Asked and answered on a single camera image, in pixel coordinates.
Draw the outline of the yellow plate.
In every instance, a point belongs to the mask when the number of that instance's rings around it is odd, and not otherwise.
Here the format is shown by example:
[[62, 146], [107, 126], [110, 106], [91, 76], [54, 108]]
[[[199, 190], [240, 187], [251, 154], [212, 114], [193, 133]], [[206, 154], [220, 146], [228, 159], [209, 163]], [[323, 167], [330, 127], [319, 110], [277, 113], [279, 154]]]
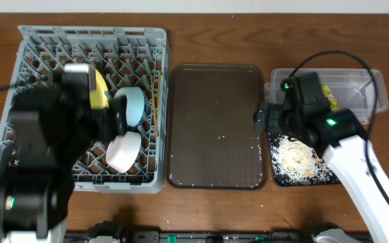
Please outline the yellow plate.
[[109, 99], [106, 96], [108, 91], [106, 81], [98, 70], [95, 70], [95, 89], [89, 92], [91, 109], [104, 109], [109, 107]]

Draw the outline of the green snack wrapper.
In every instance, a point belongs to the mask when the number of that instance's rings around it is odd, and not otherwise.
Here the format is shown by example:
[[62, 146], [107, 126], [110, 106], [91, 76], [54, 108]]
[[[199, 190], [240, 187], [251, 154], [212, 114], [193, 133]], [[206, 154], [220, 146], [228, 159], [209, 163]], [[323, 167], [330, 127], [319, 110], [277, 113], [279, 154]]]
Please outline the green snack wrapper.
[[339, 108], [338, 101], [334, 97], [334, 95], [332, 94], [332, 91], [327, 86], [323, 86], [322, 91], [323, 91], [324, 96], [328, 99], [328, 101], [330, 103], [330, 108], [331, 109], [338, 109]]

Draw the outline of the pink bowl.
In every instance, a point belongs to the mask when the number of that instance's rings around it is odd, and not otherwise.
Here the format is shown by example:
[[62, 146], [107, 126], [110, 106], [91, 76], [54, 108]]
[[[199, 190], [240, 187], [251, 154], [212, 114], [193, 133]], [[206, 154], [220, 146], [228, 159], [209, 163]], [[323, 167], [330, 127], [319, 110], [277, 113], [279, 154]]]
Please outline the pink bowl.
[[122, 136], [116, 136], [107, 147], [106, 162], [119, 173], [126, 173], [136, 161], [140, 147], [139, 133], [126, 132]]

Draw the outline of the light blue bowl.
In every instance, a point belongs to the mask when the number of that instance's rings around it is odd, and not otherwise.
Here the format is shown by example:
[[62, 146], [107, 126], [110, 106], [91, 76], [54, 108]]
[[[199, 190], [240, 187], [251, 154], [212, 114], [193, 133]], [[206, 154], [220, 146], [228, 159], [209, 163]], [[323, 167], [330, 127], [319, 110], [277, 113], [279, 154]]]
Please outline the light blue bowl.
[[145, 108], [145, 95], [142, 89], [137, 86], [123, 87], [116, 92], [115, 98], [117, 97], [126, 97], [127, 124], [130, 127], [137, 126]]

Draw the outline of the rice and food scraps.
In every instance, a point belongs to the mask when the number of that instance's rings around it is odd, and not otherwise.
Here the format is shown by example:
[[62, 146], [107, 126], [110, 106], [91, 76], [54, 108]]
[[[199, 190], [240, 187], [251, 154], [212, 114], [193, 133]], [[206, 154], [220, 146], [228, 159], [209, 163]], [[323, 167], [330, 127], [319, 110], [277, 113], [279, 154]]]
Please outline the rice and food scraps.
[[311, 179], [319, 171], [318, 165], [323, 164], [323, 159], [311, 147], [295, 138], [280, 136], [274, 142], [278, 145], [272, 149], [273, 164], [282, 175], [294, 180]]

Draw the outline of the wooden chopstick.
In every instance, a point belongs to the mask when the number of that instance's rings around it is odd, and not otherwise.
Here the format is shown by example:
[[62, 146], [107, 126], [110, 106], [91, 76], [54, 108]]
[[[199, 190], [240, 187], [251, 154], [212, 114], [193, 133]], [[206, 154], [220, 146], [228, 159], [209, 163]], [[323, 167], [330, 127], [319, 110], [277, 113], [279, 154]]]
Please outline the wooden chopstick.
[[158, 73], [158, 81], [157, 81], [157, 113], [159, 113], [159, 108], [160, 108], [160, 98], [161, 98], [161, 70], [159, 70]]
[[155, 127], [155, 139], [157, 142], [157, 135], [158, 135], [158, 123], [157, 123], [157, 114], [156, 114], [156, 102], [155, 102], [155, 86], [154, 86], [154, 77], [151, 74], [150, 76], [150, 85], [151, 85], [151, 100], [153, 105], [153, 121], [154, 121], [154, 127]]

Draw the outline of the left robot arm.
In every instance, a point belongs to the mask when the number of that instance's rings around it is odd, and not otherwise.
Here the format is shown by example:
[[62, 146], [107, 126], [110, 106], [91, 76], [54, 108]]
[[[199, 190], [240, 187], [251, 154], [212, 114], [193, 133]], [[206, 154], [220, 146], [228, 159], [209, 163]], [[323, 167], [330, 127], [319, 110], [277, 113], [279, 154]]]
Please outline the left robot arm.
[[93, 141], [128, 130], [126, 97], [93, 108], [97, 79], [62, 72], [52, 79], [17, 94], [9, 111], [15, 138], [0, 162], [1, 242], [63, 242], [74, 164]]

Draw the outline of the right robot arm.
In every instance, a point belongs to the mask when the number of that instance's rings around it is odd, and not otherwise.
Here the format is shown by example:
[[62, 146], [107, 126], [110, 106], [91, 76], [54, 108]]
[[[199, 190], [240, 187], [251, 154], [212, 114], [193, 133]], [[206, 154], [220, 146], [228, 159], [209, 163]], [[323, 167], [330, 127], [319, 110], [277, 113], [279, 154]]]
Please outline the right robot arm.
[[373, 241], [389, 242], [389, 178], [356, 115], [331, 109], [315, 72], [290, 76], [280, 88], [284, 103], [260, 103], [255, 131], [291, 136], [313, 148], [345, 187]]

